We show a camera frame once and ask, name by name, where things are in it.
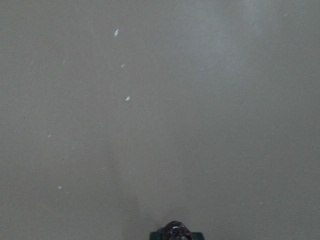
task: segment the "small white particle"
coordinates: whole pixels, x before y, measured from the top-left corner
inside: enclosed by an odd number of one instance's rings
[[[119,29],[115,30],[114,37],[118,36],[118,34],[119,34]]]

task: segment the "white speck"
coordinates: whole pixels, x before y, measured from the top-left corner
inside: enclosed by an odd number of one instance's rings
[[[114,37],[118,36],[118,34],[119,34],[119,29],[115,30]]]

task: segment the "green object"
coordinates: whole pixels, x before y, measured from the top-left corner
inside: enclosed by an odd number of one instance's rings
[[[205,240],[205,237],[202,234],[202,232],[192,232],[192,236],[194,240]],[[158,231],[150,232],[149,240],[162,240],[161,233]]]

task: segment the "gray floor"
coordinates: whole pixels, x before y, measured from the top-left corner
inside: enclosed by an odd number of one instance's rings
[[[0,239],[320,239],[319,12],[3,0]]]

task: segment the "gray wall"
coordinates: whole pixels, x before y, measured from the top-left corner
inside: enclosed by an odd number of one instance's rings
[[[320,239],[320,1],[3,0],[0,20],[0,239]]]

